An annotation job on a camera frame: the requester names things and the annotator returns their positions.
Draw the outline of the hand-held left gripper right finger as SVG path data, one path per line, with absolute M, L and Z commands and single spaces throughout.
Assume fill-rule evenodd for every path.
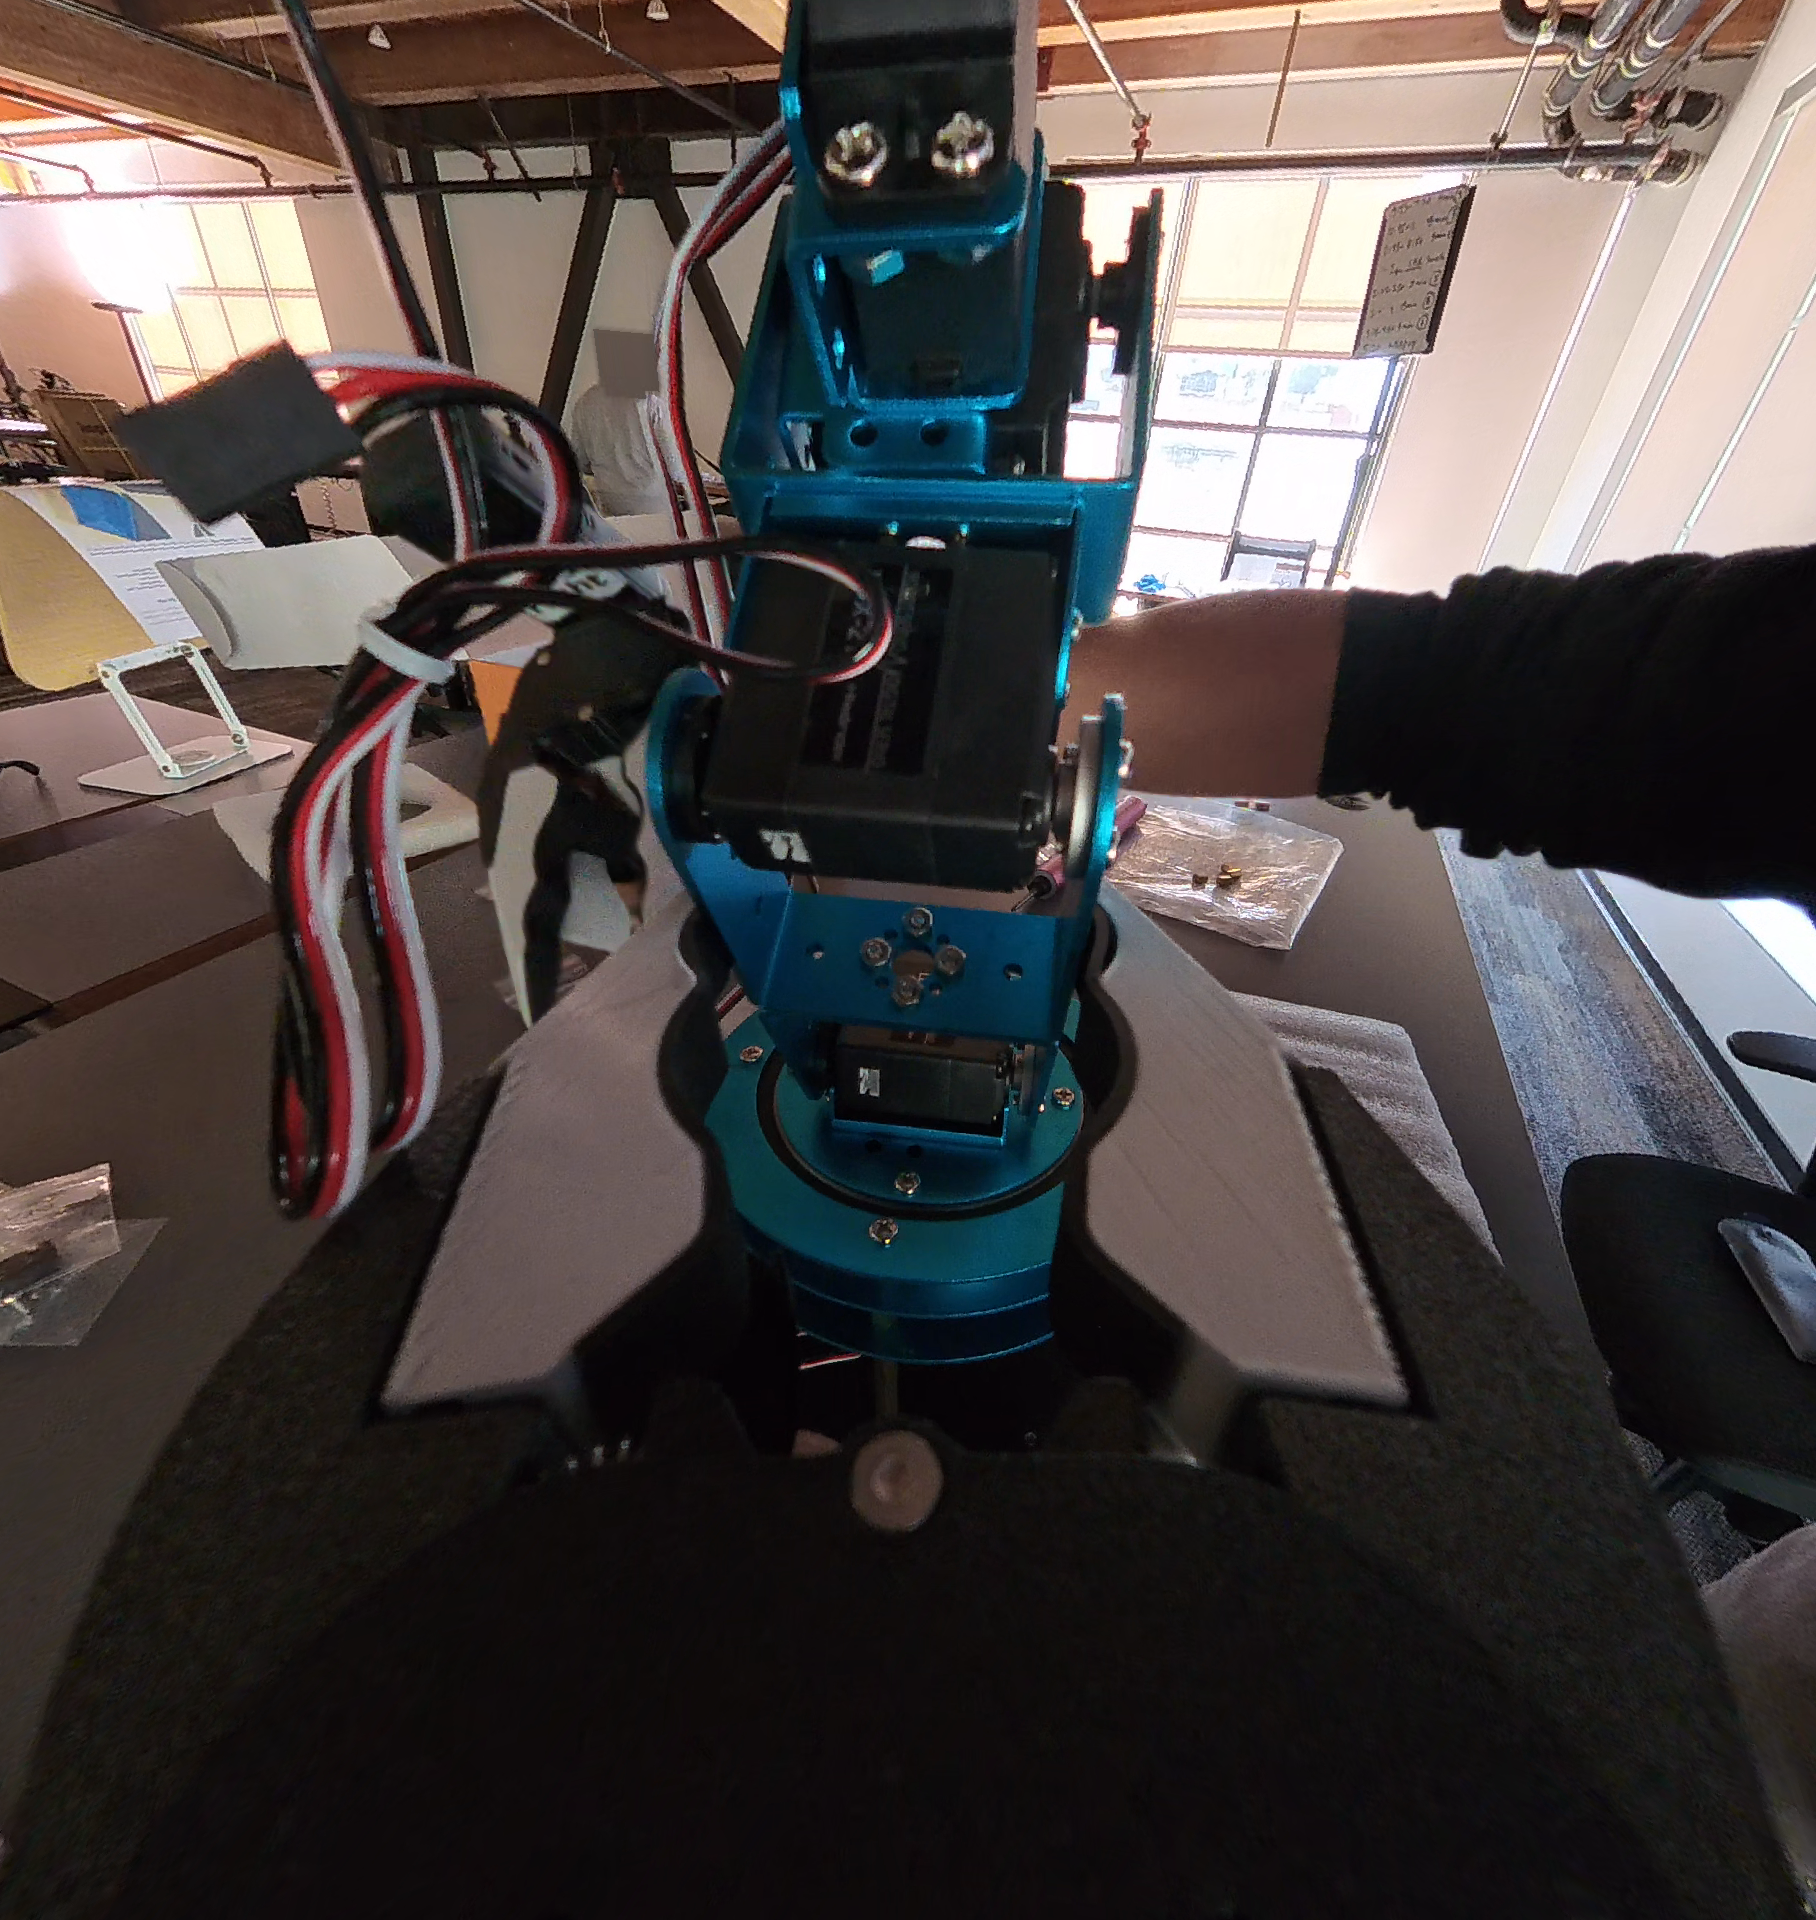
M 1083 1225 L 1146 1321 L 1149 1395 L 1221 1452 L 1278 1395 L 1381 1413 L 1408 1384 L 1269 1028 L 1131 903 L 1088 1013 L 1114 1020 L 1118 1115 L 1088 1145 Z

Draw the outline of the clear bag of black parts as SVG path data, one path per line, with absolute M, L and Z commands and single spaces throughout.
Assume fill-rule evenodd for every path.
M 0 1350 L 75 1347 L 165 1225 L 118 1214 L 109 1166 L 0 1182 Z

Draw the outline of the dark desk with wooden rim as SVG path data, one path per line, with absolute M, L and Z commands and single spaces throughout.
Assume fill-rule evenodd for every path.
M 0 711 L 0 1036 L 64 1023 L 273 935 L 222 803 L 279 803 L 276 761 L 174 797 L 84 784 L 132 739 L 111 696 Z

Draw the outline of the teal blue object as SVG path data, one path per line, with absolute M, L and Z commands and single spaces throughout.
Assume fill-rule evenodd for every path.
M 727 949 L 705 1125 L 730 1241 L 802 1334 L 881 1361 L 1048 1336 L 1083 1130 L 1062 1050 L 1126 779 L 1058 745 L 1136 512 L 1161 207 L 1096 270 L 1038 133 L 1038 5 L 793 5 L 791 199 L 737 379 L 713 661 L 633 589 L 523 672 L 490 764 L 579 849 L 654 851 Z

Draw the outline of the white foam sheet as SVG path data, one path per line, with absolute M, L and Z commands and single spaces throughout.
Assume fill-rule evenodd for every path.
M 1493 1233 L 1406 1030 L 1266 996 L 1237 994 L 1234 1000 L 1267 1026 L 1295 1068 L 1335 1074 L 1497 1258 Z

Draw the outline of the clear plastic wrap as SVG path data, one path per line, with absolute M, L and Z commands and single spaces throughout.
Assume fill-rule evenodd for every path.
M 1114 851 L 1106 887 L 1172 924 L 1250 947 L 1288 949 L 1341 860 L 1341 841 L 1269 809 L 1225 800 L 1144 797 Z M 1196 894 L 1193 869 L 1245 869 L 1239 890 Z

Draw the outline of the paper note sheet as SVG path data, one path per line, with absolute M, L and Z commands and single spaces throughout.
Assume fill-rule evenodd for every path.
M 1384 207 L 1352 361 L 1435 350 L 1473 205 L 1475 183 L 1463 183 Z

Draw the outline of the tan roller blind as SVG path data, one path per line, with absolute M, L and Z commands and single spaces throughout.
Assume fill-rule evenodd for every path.
M 1686 185 L 1478 186 L 1352 579 L 1813 540 L 1816 5 L 1788 5 Z

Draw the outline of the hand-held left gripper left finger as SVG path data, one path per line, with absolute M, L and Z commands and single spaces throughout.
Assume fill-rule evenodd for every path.
M 629 1415 L 730 1357 L 727 949 L 690 899 L 509 1052 L 382 1405 L 542 1399 Z

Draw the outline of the bundle of ceiling pipes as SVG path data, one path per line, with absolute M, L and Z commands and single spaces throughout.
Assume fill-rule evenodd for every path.
M 1532 62 L 1561 48 L 1545 83 L 1545 163 L 1568 180 L 1671 186 L 1704 157 L 1675 143 L 1707 133 L 1727 110 L 1711 89 L 1689 83 L 1693 62 L 1738 10 L 1736 2 L 1500 2 L 1506 37 Z

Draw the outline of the black swivel office chair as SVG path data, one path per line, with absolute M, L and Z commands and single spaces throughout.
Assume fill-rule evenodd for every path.
M 1731 1037 L 1736 1062 L 1816 1087 L 1816 1039 Z M 1717 1236 L 1751 1217 L 1816 1263 L 1816 1146 L 1796 1189 L 1650 1156 L 1568 1168 L 1561 1233 L 1624 1427 L 1658 1500 L 1709 1493 L 1763 1540 L 1816 1522 L 1816 1368 L 1797 1361 Z

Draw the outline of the orange cardboard box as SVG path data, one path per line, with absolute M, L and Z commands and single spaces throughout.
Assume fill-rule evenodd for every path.
M 203 646 L 237 672 L 345 665 L 365 619 L 441 568 L 410 540 L 372 534 L 237 550 L 208 540 L 154 562 Z

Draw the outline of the multi-pane window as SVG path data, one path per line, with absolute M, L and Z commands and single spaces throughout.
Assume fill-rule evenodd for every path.
M 1316 540 L 1312 589 L 1336 581 L 1402 380 L 1352 361 L 1387 205 L 1448 176 L 1093 183 L 1096 266 L 1128 252 L 1136 205 L 1164 197 L 1154 361 L 1119 611 L 1221 592 L 1237 531 Z

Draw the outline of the grey flat device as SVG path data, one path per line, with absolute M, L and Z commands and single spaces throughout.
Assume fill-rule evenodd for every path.
M 1788 1354 L 1816 1368 L 1816 1263 L 1790 1236 L 1751 1217 L 1729 1217 L 1717 1236 Z

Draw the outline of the person's right forearm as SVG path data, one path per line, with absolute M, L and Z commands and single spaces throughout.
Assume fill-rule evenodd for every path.
M 1785 899 L 1816 924 L 1816 544 L 1444 595 L 1209 595 L 1088 627 L 1153 791 L 1371 795 L 1473 856 Z

